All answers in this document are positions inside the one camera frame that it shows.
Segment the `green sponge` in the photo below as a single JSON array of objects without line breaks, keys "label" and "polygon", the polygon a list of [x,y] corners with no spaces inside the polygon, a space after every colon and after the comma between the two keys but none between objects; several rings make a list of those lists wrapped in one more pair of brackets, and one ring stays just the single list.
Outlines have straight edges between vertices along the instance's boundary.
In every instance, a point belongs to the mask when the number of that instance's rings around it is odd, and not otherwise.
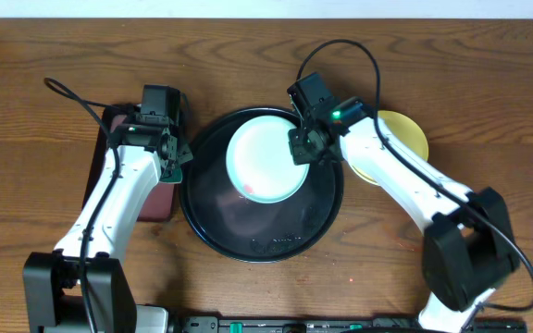
[{"label": "green sponge", "polygon": [[183,174],[180,168],[175,168],[170,171],[168,177],[165,179],[165,183],[179,184],[182,183]]}]

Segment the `light green plate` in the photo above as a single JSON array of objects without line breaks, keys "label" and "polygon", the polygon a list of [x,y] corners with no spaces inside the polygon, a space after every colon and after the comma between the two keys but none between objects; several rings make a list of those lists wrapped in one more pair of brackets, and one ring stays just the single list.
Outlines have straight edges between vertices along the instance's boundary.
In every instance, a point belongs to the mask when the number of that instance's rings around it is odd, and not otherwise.
[{"label": "light green plate", "polygon": [[226,169],[239,194],[259,204],[275,204],[302,187],[309,166],[293,162],[288,134],[295,128],[283,117],[260,116],[234,132],[226,151]]}]

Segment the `yellow plate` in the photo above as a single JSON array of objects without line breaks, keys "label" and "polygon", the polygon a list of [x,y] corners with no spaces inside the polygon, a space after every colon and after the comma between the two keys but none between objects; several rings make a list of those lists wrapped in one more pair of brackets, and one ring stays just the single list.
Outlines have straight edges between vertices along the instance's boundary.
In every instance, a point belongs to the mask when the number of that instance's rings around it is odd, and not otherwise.
[{"label": "yellow plate", "polygon": [[[409,117],[393,112],[378,112],[379,126],[389,144],[413,166],[423,166],[428,160],[428,140],[423,130]],[[350,168],[371,184],[385,187],[389,176],[405,175],[405,168],[380,142],[374,119],[364,118],[350,127],[343,140]]]}]

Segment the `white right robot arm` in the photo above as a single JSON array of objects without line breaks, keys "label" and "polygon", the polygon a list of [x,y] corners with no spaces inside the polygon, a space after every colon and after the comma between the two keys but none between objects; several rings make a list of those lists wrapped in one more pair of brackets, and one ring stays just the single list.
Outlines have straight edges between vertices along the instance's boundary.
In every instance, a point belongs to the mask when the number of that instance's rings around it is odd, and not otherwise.
[{"label": "white right robot arm", "polygon": [[358,98],[291,95],[301,125],[291,130],[295,163],[326,157],[366,173],[423,234],[423,276],[431,291],[419,313],[424,329],[461,332],[520,266],[508,209],[491,188],[474,192],[443,175],[401,142]]}]

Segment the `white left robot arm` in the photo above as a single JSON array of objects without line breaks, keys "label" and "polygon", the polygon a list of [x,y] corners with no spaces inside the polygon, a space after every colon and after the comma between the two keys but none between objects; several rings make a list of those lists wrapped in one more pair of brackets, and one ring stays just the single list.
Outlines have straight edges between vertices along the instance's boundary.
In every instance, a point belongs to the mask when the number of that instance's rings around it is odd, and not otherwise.
[{"label": "white left robot arm", "polygon": [[110,134],[102,173],[81,214],[50,253],[22,271],[32,332],[166,332],[162,307],[134,301],[122,263],[153,188],[178,162],[168,117],[127,117]]}]

